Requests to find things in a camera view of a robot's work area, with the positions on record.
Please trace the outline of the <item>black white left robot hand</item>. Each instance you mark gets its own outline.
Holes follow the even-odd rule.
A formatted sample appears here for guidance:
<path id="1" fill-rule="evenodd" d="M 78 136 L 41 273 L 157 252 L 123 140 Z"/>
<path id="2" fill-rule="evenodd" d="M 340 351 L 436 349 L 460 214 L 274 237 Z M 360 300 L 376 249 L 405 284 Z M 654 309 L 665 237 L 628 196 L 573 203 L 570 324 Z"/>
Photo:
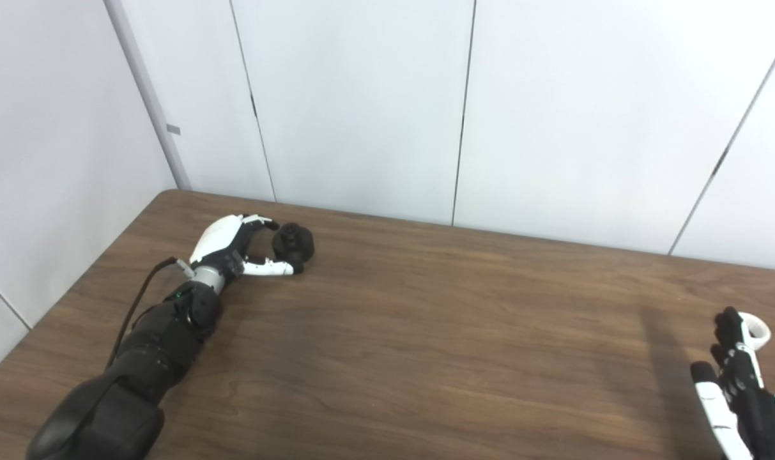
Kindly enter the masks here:
<path id="1" fill-rule="evenodd" d="M 256 215 L 228 215 L 212 222 L 201 235 L 189 258 L 192 269 L 206 266 L 218 271 L 226 280 L 241 275 L 278 277 L 296 275 L 299 270 L 284 260 L 262 258 L 253 261 L 247 251 L 253 237 L 268 228 L 275 231 L 279 224 L 268 217 Z"/>

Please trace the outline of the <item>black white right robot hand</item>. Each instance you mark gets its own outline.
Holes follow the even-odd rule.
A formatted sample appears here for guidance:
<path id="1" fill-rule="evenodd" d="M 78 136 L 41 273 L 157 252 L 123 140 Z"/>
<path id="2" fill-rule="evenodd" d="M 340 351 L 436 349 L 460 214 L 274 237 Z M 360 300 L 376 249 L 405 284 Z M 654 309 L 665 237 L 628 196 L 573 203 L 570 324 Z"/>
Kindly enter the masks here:
<path id="1" fill-rule="evenodd" d="M 714 318 L 714 365 L 697 361 L 694 389 L 723 459 L 775 459 L 775 393 L 767 389 L 758 350 L 772 338 L 761 318 L 726 307 Z"/>

